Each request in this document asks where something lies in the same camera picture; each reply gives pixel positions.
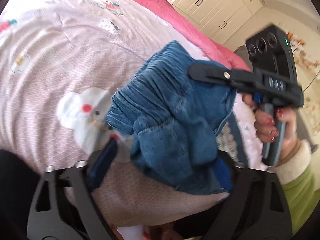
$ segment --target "red dot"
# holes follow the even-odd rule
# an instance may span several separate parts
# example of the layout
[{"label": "red dot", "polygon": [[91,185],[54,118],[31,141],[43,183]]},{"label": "red dot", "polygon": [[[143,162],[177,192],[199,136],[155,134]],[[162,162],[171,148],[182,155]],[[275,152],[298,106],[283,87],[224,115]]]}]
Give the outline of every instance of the red dot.
[{"label": "red dot", "polygon": [[81,111],[84,113],[90,113],[92,110],[92,106],[85,104],[81,107]]}]

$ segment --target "white cuff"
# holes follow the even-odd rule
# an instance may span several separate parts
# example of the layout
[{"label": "white cuff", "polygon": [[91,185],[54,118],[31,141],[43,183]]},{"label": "white cuff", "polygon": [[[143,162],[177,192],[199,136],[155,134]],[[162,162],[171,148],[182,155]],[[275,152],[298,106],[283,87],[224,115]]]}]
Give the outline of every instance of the white cuff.
[{"label": "white cuff", "polygon": [[311,162],[311,149],[306,140],[301,141],[300,149],[286,163],[274,168],[282,185],[297,179]]}]

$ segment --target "person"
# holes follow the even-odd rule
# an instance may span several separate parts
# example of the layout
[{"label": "person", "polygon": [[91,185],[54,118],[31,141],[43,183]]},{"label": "person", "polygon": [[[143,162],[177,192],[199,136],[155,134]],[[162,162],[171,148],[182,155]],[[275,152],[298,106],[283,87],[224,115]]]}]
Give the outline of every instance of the person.
[{"label": "person", "polygon": [[[243,95],[242,100],[252,109],[258,108],[251,95]],[[280,108],[276,111],[275,117],[276,120],[286,123],[286,129],[280,159],[274,170],[283,186],[292,220],[292,233],[295,234],[318,205],[320,190],[315,189],[315,176],[310,165],[310,145],[297,137],[295,112],[290,107]],[[257,137],[263,143],[273,142],[279,131],[272,116],[257,110],[255,119]],[[174,230],[173,223],[161,225],[159,228],[161,234],[157,236],[159,239],[183,240],[183,237]]]}]

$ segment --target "denim pants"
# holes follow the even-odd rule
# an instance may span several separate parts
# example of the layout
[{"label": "denim pants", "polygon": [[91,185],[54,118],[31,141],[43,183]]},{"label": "denim pants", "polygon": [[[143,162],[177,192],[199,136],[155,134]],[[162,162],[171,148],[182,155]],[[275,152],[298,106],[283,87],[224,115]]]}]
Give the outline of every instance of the denim pants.
[{"label": "denim pants", "polygon": [[189,194],[230,191],[216,136],[232,112],[236,90],[192,80],[192,63],[224,68],[195,60],[170,42],[115,93],[106,120],[134,135],[131,161],[146,176]]}]

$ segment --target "pink bedding edge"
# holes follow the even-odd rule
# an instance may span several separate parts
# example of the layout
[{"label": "pink bedding edge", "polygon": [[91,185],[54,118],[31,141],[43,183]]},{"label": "pink bedding edge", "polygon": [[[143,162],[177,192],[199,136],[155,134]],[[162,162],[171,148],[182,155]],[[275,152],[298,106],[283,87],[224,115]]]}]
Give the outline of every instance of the pink bedding edge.
[{"label": "pink bedding edge", "polygon": [[134,0],[161,19],[170,23],[188,41],[199,47],[211,60],[225,67],[250,71],[246,63],[231,50],[215,43],[195,28],[187,19],[174,10],[167,0]]}]

